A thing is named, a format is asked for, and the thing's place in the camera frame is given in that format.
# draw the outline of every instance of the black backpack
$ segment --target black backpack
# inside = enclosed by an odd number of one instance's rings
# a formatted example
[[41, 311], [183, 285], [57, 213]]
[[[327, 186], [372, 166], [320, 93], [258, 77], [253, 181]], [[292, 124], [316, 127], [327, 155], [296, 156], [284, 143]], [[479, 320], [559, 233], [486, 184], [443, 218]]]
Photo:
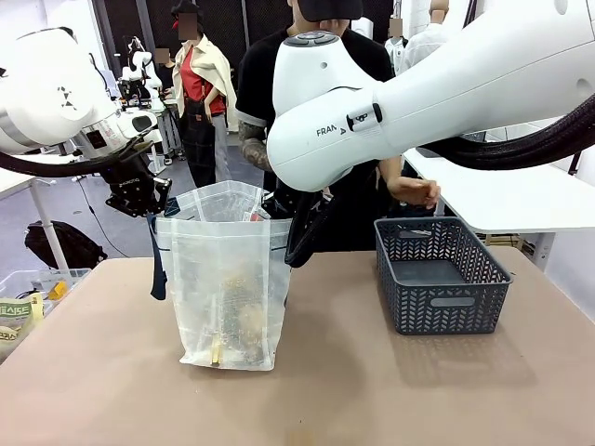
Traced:
[[[102, 260], [108, 258], [103, 248], [89, 239], [83, 232], [61, 221], [52, 221], [58, 241], [64, 252], [69, 268], [93, 269]], [[27, 227], [25, 246], [33, 251], [43, 262], [51, 268], [58, 268], [47, 240], [46, 232], [41, 221], [36, 221]]]

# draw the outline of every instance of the black cap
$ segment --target black cap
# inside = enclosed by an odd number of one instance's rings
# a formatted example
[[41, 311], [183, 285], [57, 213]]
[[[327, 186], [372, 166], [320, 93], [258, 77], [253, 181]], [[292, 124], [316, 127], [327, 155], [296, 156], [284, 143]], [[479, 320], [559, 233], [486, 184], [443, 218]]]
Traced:
[[362, 0], [297, 0], [307, 21], [357, 20], [364, 14]]
[[183, 13], [195, 13], [199, 23], [202, 23], [205, 17], [205, 14], [203, 13], [201, 7], [195, 5], [190, 0], [180, 0], [180, 2], [177, 5], [171, 8], [171, 15], [175, 18], [178, 17], [178, 14]]

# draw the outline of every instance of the snack package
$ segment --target snack package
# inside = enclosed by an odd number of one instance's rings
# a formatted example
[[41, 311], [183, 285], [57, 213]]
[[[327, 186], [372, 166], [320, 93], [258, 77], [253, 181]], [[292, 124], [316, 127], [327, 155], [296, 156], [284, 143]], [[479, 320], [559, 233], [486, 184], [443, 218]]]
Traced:
[[40, 293], [22, 299], [0, 298], [0, 364], [44, 318]]

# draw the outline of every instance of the black t-shirt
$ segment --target black t-shirt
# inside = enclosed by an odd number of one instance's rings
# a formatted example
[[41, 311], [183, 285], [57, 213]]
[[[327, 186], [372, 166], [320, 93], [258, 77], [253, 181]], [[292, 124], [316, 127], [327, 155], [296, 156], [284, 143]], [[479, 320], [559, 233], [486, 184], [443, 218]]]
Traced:
[[163, 84], [163, 90], [167, 90], [168, 88], [174, 87], [174, 66], [172, 65], [170, 68], [167, 68], [165, 65], [161, 65], [157, 70], [157, 77], [161, 80]]
[[[239, 118], [269, 130], [275, 120], [272, 106], [272, 82], [279, 47], [288, 37], [281, 30], [253, 44], [240, 64], [240, 84], [235, 105]], [[362, 70], [377, 81], [393, 77], [390, 57], [384, 46], [350, 29], [342, 37], [343, 45]]]
[[[275, 120], [272, 105], [272, 83], [277, 53], [287, 31], [281, 30], [253, 44], [240, 65], [240, 82], [236, 110], [241, 121], [259, 125], [269, 130]], [[386, 82], [393, 77], [389, 53], [384, 46], [347, 30], [342, 37], [343, 45], [351, 58], [362, 70], [374, 79]], [[337, 195], [342, 186], [354, 180], [347, 176], [331, 188]], [[319, 240], [317, 251], [362, 251], [375, 248], [374, 220], [386, 215], [390, 196], [381, 181], [381, 192], [377, 191], [375, 177], [370, 177], [358, 188], [358, 192], [342, 199], [344, 204], [330, 218]], [[265, 190], [274, 190], [276, 177], [265, 173]]]

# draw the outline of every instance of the beige jacket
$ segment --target beige jacket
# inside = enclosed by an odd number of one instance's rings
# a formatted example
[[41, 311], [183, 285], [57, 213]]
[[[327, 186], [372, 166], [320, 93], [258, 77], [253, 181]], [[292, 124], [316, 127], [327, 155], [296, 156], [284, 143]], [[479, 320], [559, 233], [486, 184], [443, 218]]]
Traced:
[[230, 63], [223, 56], [219, 48], [209, 41], [205, 35], [203, 35], [203, 38], [198, 44], [193, 40], [184, 42], [176, 55], [176, 66], [174, 67], [173, 74], [174, 98], [178, 103], [179, 115], [184, 114], [184, 88], [182, 86], [180, 70], [191, 47], [193, 47], [191, 60], [192, 71], [211, 83], [221, 92], [221, 95], [225, 96], [229, 129], [232, 132], [237, 132], [238, 120], [235, 116], [235, 101], [237, 97], [231, 84]]

